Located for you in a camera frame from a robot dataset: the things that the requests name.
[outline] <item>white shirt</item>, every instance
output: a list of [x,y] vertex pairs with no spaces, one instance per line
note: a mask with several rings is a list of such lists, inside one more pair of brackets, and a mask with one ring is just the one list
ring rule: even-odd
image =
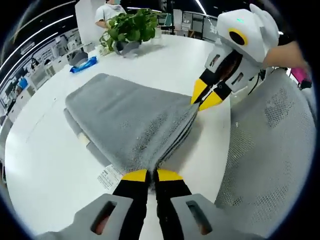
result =
[[104,20],[106,22],[107,20],[112,19],[113,17],[118,16],[121,13],[126,13],[121,5],[111,5],[105,3],[96,10],[95,22],[97,23],[100,20]]

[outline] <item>gray mesh chair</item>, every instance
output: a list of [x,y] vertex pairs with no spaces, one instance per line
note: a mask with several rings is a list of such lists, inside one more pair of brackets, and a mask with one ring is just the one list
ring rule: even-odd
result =
[[282,69],[231,109],[230,147],[215,201],[239,231],[262,237],[287,216],[308,175],[316,127]]

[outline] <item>potted plant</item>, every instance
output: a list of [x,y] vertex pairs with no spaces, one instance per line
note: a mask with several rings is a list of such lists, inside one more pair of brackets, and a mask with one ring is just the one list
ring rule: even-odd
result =
[[155,37],[157,14],[149,8],[139,9],[136,14],[120,13],[106,25],[108,29],[100,38],[100,43],[110,52],[120,54],[125,48],[129,52]]

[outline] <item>folded towel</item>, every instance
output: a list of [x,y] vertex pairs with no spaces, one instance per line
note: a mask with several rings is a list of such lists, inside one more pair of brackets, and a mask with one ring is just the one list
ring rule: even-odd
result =
[[104,166],[153,171],[188,136],[199,105],[191,97],[98,74],[67,96],[74,132]]

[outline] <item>white wall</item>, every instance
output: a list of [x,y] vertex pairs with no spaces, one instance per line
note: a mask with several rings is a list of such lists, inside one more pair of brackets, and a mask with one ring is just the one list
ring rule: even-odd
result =
[[105,0],[80,0],[75,5],[75,16],[83,44],[99,44],[99,38],[104,30],[95,23],[97,9],[102,6]]

